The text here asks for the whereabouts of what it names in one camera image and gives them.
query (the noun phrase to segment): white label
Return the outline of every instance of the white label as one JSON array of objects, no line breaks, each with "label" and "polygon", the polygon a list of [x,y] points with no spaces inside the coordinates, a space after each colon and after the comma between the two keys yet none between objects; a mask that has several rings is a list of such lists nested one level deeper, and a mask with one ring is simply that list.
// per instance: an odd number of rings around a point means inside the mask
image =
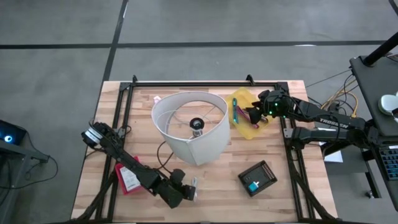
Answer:
[{"label": "white label", "polygon": [[139,187],[141,185],[141,183],[137,179],[137,176],[129,169],[122,167],[120,169],[120,173],[122,175],[123,182],[124,185],[126,186],[127,191],[135,189],[136,187]]}]

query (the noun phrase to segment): cable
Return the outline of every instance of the cable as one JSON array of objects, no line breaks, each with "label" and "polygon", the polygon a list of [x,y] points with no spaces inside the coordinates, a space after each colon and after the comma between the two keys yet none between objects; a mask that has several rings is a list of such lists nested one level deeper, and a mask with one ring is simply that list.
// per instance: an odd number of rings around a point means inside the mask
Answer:
[{"label": "cable", "polygon": [[[51,159],[51,160],[54,161],[55,167],[56,167],[55,173],[54,173],[53,176],[51,176],[51,177],[49,177],[49,178],[47,178],[47,179],[38,180],[38,181],[35,181],[35,182],[31,182],[31,183],[29,183],[29,184],[25,184],[25,185],[20,186],[20,187],[3,187],[3,186],[0,186],[0,189],[10,189],[10,190],[13,190],[13,189],[22,189],[22,188],[24,188],[24,187],[27,187],[27,186],[30,186],[30,185],[33,185],[33,184],[37,184],[37,183],[40,183],[40,182],[45,182],[45,181],[51,180],[51,179],[53,179],[53,178],[58,174],[58,163],[57,163],[57,161],[56,161],[52,156],[47,155],[47,154],[44,154],[42,151],[38,150],[38,149],[33,145],[33,142],[32,142],[32,140],[31,140],[31,138],[30,138],[30,134],[29,134],[28,130],[26,130],[25,128],[23,128],[23,127],[21,127],[21,126],[18,126],[18,125],[16,125],[16,126],[17,126],[18,128],[21,128],[22,130],[24,130],[24,131],[26,132],[26,135],[27,135],[27,138],[28,138],[28,140],[29,140],[30,146],[32,146],[32,148],[33,148],[34,150],[36,150],[37,152],[39,152],[39,153],[41,153],[41,154],[43,154],[43,155],[45,155],[45,156],[48,157],[46,163],[49,161],[49,159]],[[33,166],[25,173],[25,175],[28,175],[28,174],[29,174],[29,178],[30,178],[30,172],[31,172],[31,170],[32,170],[33,168],[37,167],[39,164],[42,164],[42,163],[43,163],[43,162],[40,162],[40,163],[37,163],[37,164],[33,165]]]},{"label": "cable", "polygon": [[20,187],[3,187],[3,186],[0,186],[0,188],[1,189],[10,189],[10,190],[23,189],[24,187],[27,187],[27,186],[30,186],[30,185],[33,185],[33,184],[37,184],[37,183],[41,183],[41,182],[45,182],[45,181],[53,179],[58,174],[58,163],[56,162],[56,160],[52,156],[50,156],[49,158],[51,160],[53,160],[54,163],[55,163],[55,173],[54,173],[54,175],[52,177],[49,177],[49,178],[44,179],[44,180],[38,180],[38,181],[29,183],[29,184],[25,184],[25,185],[20,186]]},{"label": "cable", "polygon": [[315,103],[317,103],[317,104],[319,104],[320,106],[322,106],[321,103],[319,103],[318,101],[314,100],[313,98],[311,98],[311,97],[309,97],[309,96],[308,96],[308,99],[309,99],[309,100],[312,100],[312,101],[314,101]]},{"label": "cable", "polygon": [[344,111],[344,115],[347,115],[347,111],[346,111],[346,109],[345,108],[343,108],[343,107],[341,107],[341,108],[338,108],[339,110],[340,109],[343,109],[343,111]]},{"label": "cable", "polygon": [[397,60],[394,60],[394,59],[392,59],[392,58],[390,58],[390,57],[388,57],[388,56],[386,56],[386,58],[388,58],[388,59],[392,60],[393,62],[397,62],[397,63],[398,63],[398,61],[397,61]]},{"label": "cable", "polygon": [[31,138],[30,138],[30,134],[29,134],[28,130],[26,130],[25,128],[23,128],[23,127],[21,127],[21,126],[18,126],[18,125],[15,125],[15,126],[17,126],[18,128],[20,128],[20,129],[22,129],[22,130],[24,130],[24,131],[26,132],[26,135],[27,135],[27,138],[28,138],[28,140],[29,140],[30,146],[32,146],[32,148],[33,148],[34,150],[36,150],[37,152],[39,152],[39,153],[41,153],[41,154],[43,154],[43,155],[45,155],[45,156],[48,156],[47,161],[46,161],[46,162],[48,162],[49,159],[50,159],[50,156],[47,155],[47,154],[45,154],[45,153],[43,153],[42,151],[36,149],[36,147],[33,145],[33,142],[32,142],[32,140],[31,140]]},{"label": "cable", "polygon": [[[351,82],[349,82],[347,85],[346,85],[346,87],[347,86],[350,86],[352,83],[354,83],[356,80],[353,80],[353,81],[351,81]],[[333,94],[331,97],[329,97],[329,99],[322,105],[322,107],[321,107],[321,109],[324,109],[324,108],[328,108],[329,106],[330,106],[330,103],[331,102],[333,102],[336,98],[338,98],[339,96],[342,96],[343,94],[342,94],[342,92],[343,92],[343,88],[344,88],[344,84],[336,91],[336,93],[335,94]]]},{"label": "cable", "polygon": [[[335,100],[335,101],[337,101],[337,102],[340,102],[340,103],[344,103],[344,101],[343,100],[339,100],[339,99],[337,99],[337,100]],[[346,103],[347,104],[347,106],[351,109],[351,111],[353,111],[354,112],[354,108],[353,108],[353,106],[351,106],[349,103]]]},{"label": "cable", "polygon": [[308,87],[310,87],[310,86],[313,86],[313,85],[316,85],[316,84],[318,84],[318,83],[324,82],[324,81],[326,81],[326,80],[328,80],[328,79],[331,79],[331,78],[333,78],[333,77],[336,77],[336,76],[338,76],[338,75],[344,74],[344,73],[346,73],[346,72],[348,72],[348,71],[351,71],[351,69],[345,70],[345,71],[343,71],[343,72],[337,73],[336,75],[332,75],[331,77],[328,77],[328,78],[326,78],[326,79],[320,80],[320,81],[315,82],[315,83],[312,83],[312,84],[310,84],[310,85],[307,85],[306,88],[308,88]]},{"label": "cable", "polygon": [[[351,82],[349,82],[349,83],[347,84],[348,80],[350,80],[351,77],[353,77],[352,74],[349,75],[349,76],[347,77],[347,79],[345,80],[343,86],[340,87],[340,88],[337,90],[337,92],[336,92],[334,95],[332,95],[331,97],[329,97],[329,99],[321,106],[321,109],[327,110],[327,109],[329,108],[329,106],[331,105],[331,102],[336,101],[337,98],[339,98],[339,97],[341,97],[341,96],[343,96],[343,95],[344,95],[345,97],[347,97],[347,94],[349,94],[349,95],[351,95],[352,97],[354,97],[354,99],[355,99],[355,109],[354,109],[354,108],[352,109],[352,110],[353,110],[353,113],[352,113],[351,117],[356,117],[356,110],[358,109],[358,98],[357,98],[354,94],[352,94],[352,93],[350,93],[350,92],[353,91],[356,87],[358,87],[358,85],[356,85],[354,88],[352,88],[352,89],[346,91],[346,87],[347,87],[347,86],[350,86],[352,83],[354,83],[354,82],[356,81],[356,80],[353,80],[353,81],[351,81]],[[343,102],[343,103],[342,103],[340,106],[342,106],[342,105],[344,105],[344,104],[347,104],[350,108],[352,108],[352,106],[349,105],[349,104],[346,102],[346,98],[345,98],[344,101],[341,101],[341,102]]]},{"label": "cable", "polygon": [[351,75],[349,75],[347,78],[346,78],[346,80],[344,81],[344,103],[343,104],[345,104],[345,103],[347,103],[347,91],[346,91],[346,85],[347,85],[347,81],[348,81],[348,79],[351,77],[351,76],[353,76],[353,74],[351,74]]},{"label": "cable", "polygon": [[7,189],[6,195],[2,198],[2,200],[0,202],[0,208],[3,205],[3,203],[6,201],[8,193],[10,192],[10,189],[11,189],[11,182],[12,182],[11,181],[11,165],[10,165],[10,161],[8,158],[7,158],[7,166],[8,166],[8,189]]},{"label": "cable", "polygon": [[166,164],[169,162],[169,160],[171,159],[171,157],[173,156],[174,152],[172,152],[172,153],[169,155],[169,158],[167,158],[167,160],[166,160],[166,162],[165,162],[164,164],[162,163],[162,161],[160,161],[160,157],[159,157],[160,148],[161,148],[161,147],[163,146],[163,144],[165,144],[165,143],[166,143],[166,141],[162,142],[162,143],[159,145],[159,147],[157,148],[156,156],[157,156],[157,160],[158,160],[159,163],[160,163],[160,167],[159,167],[159,168],[156,168],[156,169],[159,170],[159,169],[163,168],[163,169],[165,169],[167,172],[169,172],[169,173],[171,174],[171,172],[170,172],[165,166],[166,166]]},{"label": "cable", "polygon": [[95,153],[95,152],[97,152],[97,151],[92,151],[91,153],[87,154],[87,155],[85,156],[85,159],[87,159],[88,156],[90,156],[91,154],[93,154],[93,153]]}]

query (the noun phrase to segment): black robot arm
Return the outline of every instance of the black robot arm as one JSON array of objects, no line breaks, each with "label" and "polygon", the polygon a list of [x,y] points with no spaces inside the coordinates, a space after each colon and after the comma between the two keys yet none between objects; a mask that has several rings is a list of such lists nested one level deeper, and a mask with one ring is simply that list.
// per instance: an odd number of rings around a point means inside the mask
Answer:
[{"label": "black robot arm", "polygon": [[366,149],[381,145],[377,128],[362,118],[322,110],[312,103],[289,96],[284,90],[266,90],[258,97],[260,101],[252,103],[253,108],[246,108],[252,123],[257,123],[262,115],[270,115],[303,122],[318,121],[338,127],[337,131],[301,127],[284,129],[288,144],[294,149],[303,149],[312,141],[325,141],[328,143],[327,156],[351,144]]},{"label": "black robot arm", "polygon": [[135,173],[141,186],[153,196],[159,194],[170,208],[177,207],[182,199],[193,200],[195,188],[182,184],[182,170],[174,169],[168,178],[158,169],[142,165],[122,148],[122,137],[107,124],[90,124],[81,136],[89,147],[106,153]]}]

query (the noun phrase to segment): wooden table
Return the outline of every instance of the wooden table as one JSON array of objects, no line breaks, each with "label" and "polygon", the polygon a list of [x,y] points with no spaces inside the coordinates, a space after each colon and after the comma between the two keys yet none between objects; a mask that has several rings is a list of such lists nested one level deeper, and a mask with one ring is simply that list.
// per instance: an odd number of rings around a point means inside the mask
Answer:
[{"label": "wooden table", "polygon": [[[112,123],[120,82],[104,82],[96,120]],[[288,81],[290,95],[307,99],[303,81]],[[248,87],[257,95],[267,87]],[[126,137],[125,150],[138,156],[143,164],[158,167],[156,150],[164,140],[152,123],[151,109],[155,96],[165,97],[180,91],[200,90],[215,93],[225,98],[236,87],[145,87],[134,88],[129,125],[132,131]],[[206,105],[188,105],[195,111],[208,111]],[[312,123],[297,123],[298,126],[313,127]],[[308,145],[303,152],[308,181],[319,202],[333,216],[337,216],[335,203],[318,146]],[[160,151],[165,161],[171,153],[168,145]],[[72,218],[78,217],[98,193],[103,175],[105,155],[94,153],[84,163],[81,173]],[[253,198],[243,189],[238,174],[255,163],[265,160],[278,181]],[[192,177],[198,178],[198,200],[184,200],[179,207],[170,209],[159,197],[153,197],[145,190],[123,195],[120,186],[116,199],[114,221],[116,222],[294,222],[297,221],[290,175],[287,167],[284,142],[279,119],[273,120],[258,137],[245,140],[231,125],[231,142],[220,158],[214,162],[196,167],[173,156],[168,169],[182,169],[185,184]],[[301,202],[305,205],[303,193]],[[108,198],[104,210],[108,209]]]}]

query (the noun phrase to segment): lamp shade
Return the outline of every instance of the lamp shade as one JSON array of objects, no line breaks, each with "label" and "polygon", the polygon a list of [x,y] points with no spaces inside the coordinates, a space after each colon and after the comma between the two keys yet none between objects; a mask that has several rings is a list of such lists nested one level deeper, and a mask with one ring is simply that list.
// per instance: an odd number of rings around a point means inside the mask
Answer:
[{"label": "lamp shade", "polygon": [[[193,101],[203,101],[219,108],[223,113],[221,121],[213,129],[195,138],[184,139],[170,135],[170,121],[175,112]],[[192,119],[196,116],[206,120],[203,114],[193,114]],[[218,95],[204,91],[187,91],[169,95],[154,105],[152,120],[174,154],[192,165],[199,166],[218,159],[229,143],[228,105]]]}]

